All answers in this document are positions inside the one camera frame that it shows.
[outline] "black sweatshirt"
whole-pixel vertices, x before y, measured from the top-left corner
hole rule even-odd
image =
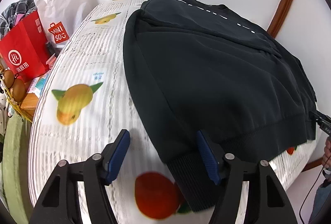
[[[193,211],[219,192],[198,130],[250,162],[315,139],[316,97],[300,61],[224,5],[148,0],[126,24],[123,54],[139,116]]]

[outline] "gray plaid cloth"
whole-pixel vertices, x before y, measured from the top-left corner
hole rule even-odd
[[[0,16],[0,40],[9,32],[8,27],[10,29],[14,27],[17,14],[24,14],[24,17],[26,17],[35,10],[37,10],[37,7],[34,0],[19,0],[7,7]]]

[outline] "ribbed hem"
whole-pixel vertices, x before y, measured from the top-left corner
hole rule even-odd
[[[291,146],[314,140],[315,128],[315,122],[306,121],[305,115],[300,114],[225,141],[221,146],[242,161],[270,161]],[[209,179],[198,151],[178,157],[167,166],[192,211],[198,212],[216,204],[220,187]]]

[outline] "green fabric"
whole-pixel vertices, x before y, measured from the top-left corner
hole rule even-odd
[[[7,124],[3,150],[3,184],[9,212],[17,224],[28,224],[33,207],[28,188],[31,124],[14,114]]]

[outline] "blue gripper pad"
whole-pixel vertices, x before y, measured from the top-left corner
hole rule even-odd
[[[201,131],[197,132],[197,144],[209,178],[214,181],[215,185],[218,185],[221,182],[218,162]]]
[[[130,145],[130,133],[127,130],[122,130],[121,133],[112,145],[115,147],[115,149],[108,163],[108,174],[106,176],[106,181],[109,184],[117,178],[124,157]]]

